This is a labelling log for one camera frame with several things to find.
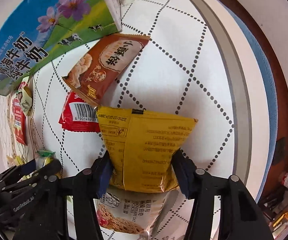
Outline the blue green milk carton box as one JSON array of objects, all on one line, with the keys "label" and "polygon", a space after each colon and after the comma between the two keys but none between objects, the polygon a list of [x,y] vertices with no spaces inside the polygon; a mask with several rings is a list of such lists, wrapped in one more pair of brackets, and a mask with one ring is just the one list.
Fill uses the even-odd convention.
[{"label": "blue green milk carton box", "polygon": [[0,3],[0,95],[60,55],[121,30],[119,0]]}]

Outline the red triangular snack packet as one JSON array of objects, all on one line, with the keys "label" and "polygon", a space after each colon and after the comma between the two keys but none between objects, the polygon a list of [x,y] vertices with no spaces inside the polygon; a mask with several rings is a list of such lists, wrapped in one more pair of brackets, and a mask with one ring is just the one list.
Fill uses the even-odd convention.
[{"label": "red triangular snack packet", "polygon": [[97,108],[91,107],[74,91],[68,93],[58,123],[71,132],[100,132]]}]

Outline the clear yellow biscuit packet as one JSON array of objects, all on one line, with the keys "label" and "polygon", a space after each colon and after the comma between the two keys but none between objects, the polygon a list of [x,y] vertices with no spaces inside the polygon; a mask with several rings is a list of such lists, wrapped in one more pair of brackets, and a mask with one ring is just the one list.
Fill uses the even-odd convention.
[{"label": "clear yellow biscuit packet", "polygon": [[33,176],[36,177],[39,174],[37,171],[51,163],[54,159],[55,152],[48,150],[37,150],[37,157],[35,158],[36,172]]}]

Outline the blue bed sheet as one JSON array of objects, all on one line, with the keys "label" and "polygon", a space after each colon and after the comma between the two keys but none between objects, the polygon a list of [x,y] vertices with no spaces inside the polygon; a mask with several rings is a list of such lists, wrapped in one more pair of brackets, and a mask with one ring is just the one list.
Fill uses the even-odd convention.
[{"label": "blue bed sheet", "polygon": [[258,66],[260,68],[263,84],[265,87],[265,93],[267,96],[268,113],[269,113],[269,135],[270,135],[269,150],[268,150],[267,163],[265,166],[263,179],[262,179],[258,194],[255,198],[255,201],[258,203],[258,201],[260,200],[260,197],[263,193],[263,189],[265,186],[265,182],[267,181],[269,169],[270,169],[272,161],[273,161],[275,145],[276,145],[276,138],[277,138],[278,104],[277,104],[277,93],[276,93],[275,81],[274,81],[274,76],[273,76],[273,73],[271,71],[269,61],[268,61],[262,47],[260,46],[259,42],[257,41],[256,37],[252,34],[250,29],[247,27],[247,25],[231,9],[229,9],[224,4],[223,4],[223,6],[229,12],[229,14],[233,17],[233,19],[236,21],[236,23],[238,24],[238,26],[242,30],[244,36],[246,37],[250,47],[252,48],[252,51],[255,55]]}]

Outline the white patterned tablecloth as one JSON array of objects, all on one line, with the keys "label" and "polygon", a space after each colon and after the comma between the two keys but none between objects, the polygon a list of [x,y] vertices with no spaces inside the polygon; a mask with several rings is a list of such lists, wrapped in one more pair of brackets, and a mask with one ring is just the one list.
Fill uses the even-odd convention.
[{"label": "white patterned tablecloth", "polygon": [[[151,37],[110,86],[103,104],[147,109],[198,120],[183,154],[213,176],[238,175],[258,198],[267,174],[269,113],[262,74],[236,21],[217,0],[128,0],[123,32]],[[27,145],[3,132],[4,150],[31,160],[53,151],[64,176],[74,176],[105,152],[99,133],[59,124],[68,93],[62,76],[92,47],[87,43],[36,72]]]}]

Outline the brown snack bar packet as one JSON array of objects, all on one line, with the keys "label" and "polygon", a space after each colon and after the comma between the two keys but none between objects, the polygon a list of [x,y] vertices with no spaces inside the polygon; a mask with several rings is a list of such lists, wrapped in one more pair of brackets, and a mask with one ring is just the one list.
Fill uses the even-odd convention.
[{"label": "brown snack bar packet", "polygon": [[86,103],[96,107],[111,83],[131,64],[149,39],[146,35],[121,33],[105,36],[62,79]]}]

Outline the cranberry oat cookie packet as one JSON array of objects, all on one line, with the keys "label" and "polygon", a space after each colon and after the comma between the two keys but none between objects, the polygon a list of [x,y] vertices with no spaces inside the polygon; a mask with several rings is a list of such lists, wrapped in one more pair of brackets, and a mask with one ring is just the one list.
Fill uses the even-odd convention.
[{"label": "cranberry oat cookie packet", "polygon": [[109,186],[94,200],[101,227],[121,233],[150,233],[162,212],[169,193],[140,193]]}]

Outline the red white snack packet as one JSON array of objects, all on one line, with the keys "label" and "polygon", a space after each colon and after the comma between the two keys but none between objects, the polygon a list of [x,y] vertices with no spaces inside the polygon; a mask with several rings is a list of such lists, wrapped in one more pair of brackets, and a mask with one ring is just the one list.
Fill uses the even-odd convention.
[{"label": "red white snack packet", "polygon": [[33,105],[32,91],[29,87],[30,77],[22,79],[18,90],[11,97],[12,124],[17,142],[27,145],[26,141],[26,117]]}]

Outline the yellow snack packet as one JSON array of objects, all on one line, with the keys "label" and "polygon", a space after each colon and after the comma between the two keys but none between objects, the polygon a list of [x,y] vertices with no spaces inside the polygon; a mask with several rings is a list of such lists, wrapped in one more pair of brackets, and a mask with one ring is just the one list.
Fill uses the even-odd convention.
[{"label": "yellow snack packet", "polygon": [[197,119],[101,106],[100,132],[114,170],[110,184],[126,191],[163,193],[178,187],[171,160]]}]

